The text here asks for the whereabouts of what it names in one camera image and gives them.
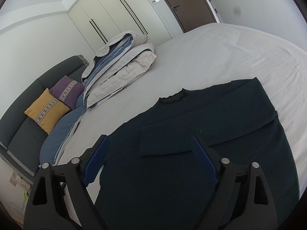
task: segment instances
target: white wardrobe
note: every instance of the white wardrobe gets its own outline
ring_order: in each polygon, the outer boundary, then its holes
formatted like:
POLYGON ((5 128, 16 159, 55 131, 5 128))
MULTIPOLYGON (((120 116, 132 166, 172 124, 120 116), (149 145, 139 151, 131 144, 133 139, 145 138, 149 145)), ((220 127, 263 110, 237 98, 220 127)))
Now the white wardrobe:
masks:
POLYGON ((148 0, 79 0, 68 15, 94 52, 127 30, 148 35, 155 47, 171 39, 148 0))

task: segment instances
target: black wardrobe handle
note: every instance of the black wardrobe handle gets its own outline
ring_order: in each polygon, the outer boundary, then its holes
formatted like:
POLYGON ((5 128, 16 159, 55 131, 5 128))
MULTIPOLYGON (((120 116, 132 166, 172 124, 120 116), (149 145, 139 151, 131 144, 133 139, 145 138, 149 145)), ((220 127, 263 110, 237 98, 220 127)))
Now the black wardrobe handle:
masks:
POLYGON ((99 27, 96 25, 96 23, 94 22, 93 19, 91 19, 92 22, 95 24, 95 26, 98 28, 99 32, 102 34, 102 36, 104 37, 104 39, 108 42, 108 39, 103 35, 103 33, 101 32, 101 30, 99 29, 99 27))
POLYGON ((120 2, 121 2, 122 5, 125 7, 125 9, 128 11, 128 13, 129 13, 130 16, 132 17, 132 19, 135 21, 135 23, 137 24, 137 26, 139 27, 139 29, 141 30, 141 32, 142 32, 143 34, 145 34, 144 31, 141 29, 140 25, 136 22, 136 20, 135 20, 135 18, 133 17, 133 15, 130 13, 130 11, 127 9, 127 7, 124 5, 124 3, 122 2, 122 0, 120 0, 120 2))
POLYGON ((142 25, 142 28, 145 30, 146 34, 148 34, 147 31, 146 31, 146 29, 144 28, 143 24, 141 23, 141 21, 139 20, 139 18, 136 16, 136 14, 133 12, 133 10, 132 10, 131 7, 129 6, 129 4, 126 2, 126 0, 124 0, 124 2, 127 4, 127 6, 129 7, 129 9, 132 11, 132 13, 134 14, 134 16, 136 17, 136 19, 137 19, 137 20, 139 21, 139 23, 142 25))
POLYGON ((92 25, 92 27, 95 29, 95 31, 97 32, 97 34, 100 36, 100 38, 102 39, 102 41, 104 42, 104 44, 106 44, 106 42, 104 41, 104 39, 101 37, 101 35, 98 33, 97 29, 94 27, 94 25, 92 24, 91 21, 89 21, 90 24, 92 25))

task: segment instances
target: bed sheet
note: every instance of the bed sheet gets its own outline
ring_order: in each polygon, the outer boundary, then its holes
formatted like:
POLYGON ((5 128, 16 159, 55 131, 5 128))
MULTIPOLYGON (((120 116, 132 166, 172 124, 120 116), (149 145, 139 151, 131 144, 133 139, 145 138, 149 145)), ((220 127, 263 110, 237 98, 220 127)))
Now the bed sheet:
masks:
MULTIPOLYGON (((257 77, 284 127, 302 195, 307 185, 305 51, 262 31, 214 23, 158 46, 155 54, 152 68, 143 77, 86 113, 59 164, 81 156, 101 134, 111 134, 121 124, 152 107, 159 97, 171 96, 182 88, 198 90, 257 77)), ((94 202, 100 189, 100 172, 87 189, 94 202)))

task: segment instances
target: purple pillow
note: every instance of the purple pillow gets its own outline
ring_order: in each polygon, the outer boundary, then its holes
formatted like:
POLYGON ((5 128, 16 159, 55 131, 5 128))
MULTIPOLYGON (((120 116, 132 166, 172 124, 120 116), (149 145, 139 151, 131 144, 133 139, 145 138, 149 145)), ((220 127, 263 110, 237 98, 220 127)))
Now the purple pillow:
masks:
POLYGON ((61 78, 49 92, 52 96, 62 101, 70 109, 74 110, 76 101, 84 91, 84 85, 67 77, 61 78))

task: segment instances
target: dark green sweater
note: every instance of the dark green sweater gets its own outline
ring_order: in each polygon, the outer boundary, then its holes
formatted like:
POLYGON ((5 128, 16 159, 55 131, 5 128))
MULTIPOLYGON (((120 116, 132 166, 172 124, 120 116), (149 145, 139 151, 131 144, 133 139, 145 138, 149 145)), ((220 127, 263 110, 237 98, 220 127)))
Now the dark green sweater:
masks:
POLYGON ((292 152, 257 78, 160 98, 110 136, 95 206, 110 230, 190 230, 214 187, 191 152, 201 135, 221 157, 258 162, 280 225, 299 199, 292 152))

